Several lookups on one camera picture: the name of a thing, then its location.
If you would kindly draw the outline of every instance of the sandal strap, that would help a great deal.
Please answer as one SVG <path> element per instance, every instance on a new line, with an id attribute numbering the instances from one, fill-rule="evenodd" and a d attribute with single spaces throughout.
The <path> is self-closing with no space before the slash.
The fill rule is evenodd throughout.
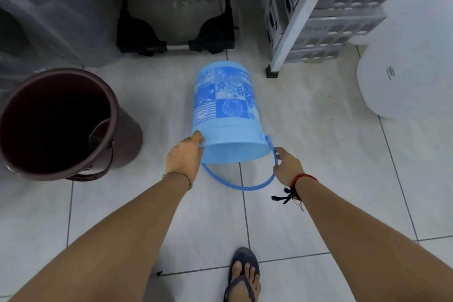
<path id="1" fill-rule="evenodd" d="M 230 294 L 230 291 L 241 281 L 244 281 L 244 283 L 246 284 L 247 290 L 249 292 L 249 299 L 251 299 L 252 302 L 256 302 L 255 293 L 253 292 L 252 285 L 250 284 L 250 281 L 244 274 L 233 280 L 228 285 L 228 287 L 225 290 L 225 294 L 223 295 L 223 302 L 228 302 L 228 296 Z"/>

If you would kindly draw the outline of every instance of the black rubber foot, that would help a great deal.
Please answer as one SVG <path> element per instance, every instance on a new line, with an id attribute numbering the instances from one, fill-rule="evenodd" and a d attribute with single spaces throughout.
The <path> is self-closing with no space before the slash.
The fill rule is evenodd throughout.
<path id="1" fill-rule="evenodd" d="M 266 78 L 278 78 L 279 77 L 279 72 L 271 72 L 270 71 L 270 65 L 266 67 Z"/>

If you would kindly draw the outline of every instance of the hand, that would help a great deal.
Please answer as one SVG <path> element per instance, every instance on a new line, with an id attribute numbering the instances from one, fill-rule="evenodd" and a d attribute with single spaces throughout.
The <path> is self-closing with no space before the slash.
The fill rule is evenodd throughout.
<path id="1" fill-rule="evenodd" d="M 200 144 L 204 141 L 203 135 L 197 130 L 189 138 L 182 140 L 170 150 L 165 164 L 165 173 L 179 171 L 187 174 L 191 181 L 197 177 L 204 148 Z"/>
<path id="2" fill-rule="evenodd" d="M 289 187 L 295 176 L 305 172 L 299 159 L 289 154 L 284 148 L 275 147 L 275 151 L 277 152 L 277 159 L 282 162 L 280 165 L 274 166 L 274 174 L 280 183 Z"/>

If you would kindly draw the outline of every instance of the foot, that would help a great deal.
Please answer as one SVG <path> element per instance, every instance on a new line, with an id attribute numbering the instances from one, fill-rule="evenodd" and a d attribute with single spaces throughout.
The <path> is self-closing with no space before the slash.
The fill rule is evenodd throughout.
<path id="1" fill-rule="evenodd" d="M 234 281 L 239 277 L 242 271 L 242 264 L 238 260 L 233 265 L 233 271 L 231 281 Z M 261 283 L 259 275 L 255 274 L 255 268 L 250 267 L 250 264 L 244 266 L 244 274 L 252 286 L 252 290 L 255 293 L 255 301 L 258 301 L 258 295 L 261 292 Z M 244 281 L 239 282 L 234 288 L 231 289 L 229 294 L 229 302 L 250 302 L 249 291 L 247 290 Z"/>

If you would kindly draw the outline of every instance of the bucket handle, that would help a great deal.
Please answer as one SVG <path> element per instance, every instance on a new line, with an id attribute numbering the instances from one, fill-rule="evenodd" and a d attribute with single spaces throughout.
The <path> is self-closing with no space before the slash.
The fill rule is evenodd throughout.
<path id="1" fill-rule="evenodd" d="M 264 138 L 266 139 L 267 143 L 269 144 L 269 147 L 272 150 L 272 154 L 274 154 L 275 165 L 277 166 L 279 164 L 277 161 L 277 153 L 275 153 L 275 148 L 274 148 L 274 145 L 272 144 L 270 136 L 265 135 Z M 275 175 L 272 174 L 272 176 L 268 180 L 266 180 L 263 184 L 250 186 L 250 187 L 244 187 L 244 186 L 230 184 L 227 181 L 224 181 L 220 177 L 216 176 L 205 164 L 201 164 L 201 165 L 204 167 L 204 169 L 207 171 L 207 173 L 209 173 L 215 180 L 219 181 L 223 185 L 232 187 L 233 189 L 242 190 L 242 191 L 254 191 L 254 190 L 262 189 L 263 187 L 268 186 L 272 182 L 272 180 L 274 180 L 274 178 L 275 178 Z"/>
<path id="2" fill-rule="evenodd" d="M 115 142 L 112 141 L 112 143 L 110 145 L 110 148 L 112 149 L 112 155 L 110 157 L 110 162 L 109 162 L 109 164 L 107 165 L 106 168 L 104 168 L 102 171 L 97 172 L 97 173 L 91 173 L 91 174 L 80 174 L 80 173 L 77 173 L 77 174 L 74 174 L 73 176 L 68 177 L 66 179 L 71 180 L 71 181 L 93 181 L 93 180 L 96 180 L 96 179 L 104 177 L 107 174 L 107 172 L 110 171 L 110 168 L 112 167 L 112 163 L 113 163 L 113 145 L 114 145 L 114 143 Z"/>

